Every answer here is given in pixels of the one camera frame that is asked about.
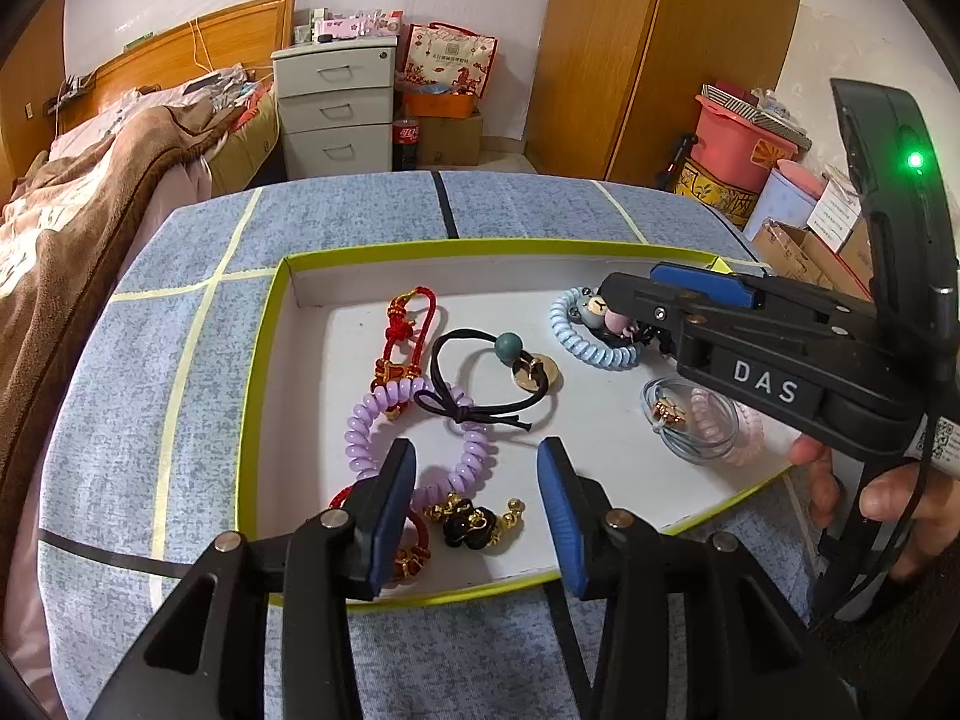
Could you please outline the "person's right hand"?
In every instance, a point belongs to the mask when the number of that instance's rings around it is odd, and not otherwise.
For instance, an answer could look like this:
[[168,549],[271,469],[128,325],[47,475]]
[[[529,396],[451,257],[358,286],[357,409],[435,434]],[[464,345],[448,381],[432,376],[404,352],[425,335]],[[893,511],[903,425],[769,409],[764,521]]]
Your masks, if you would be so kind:
[[[789,450],[789,461],[807,470],[809,514],[817,527],[827,527],[841,499],[833,476],[832,450],[818,440],[800,436]],[[916,481],[918,465],[900,466],[875,478],[861,493],[861,514],[874,522],[896,522],[907,510]],[[957,479],[931,470],[913,520],[916,525],[908,543],[890,571],[895,580],[921,571],[958,538]]]

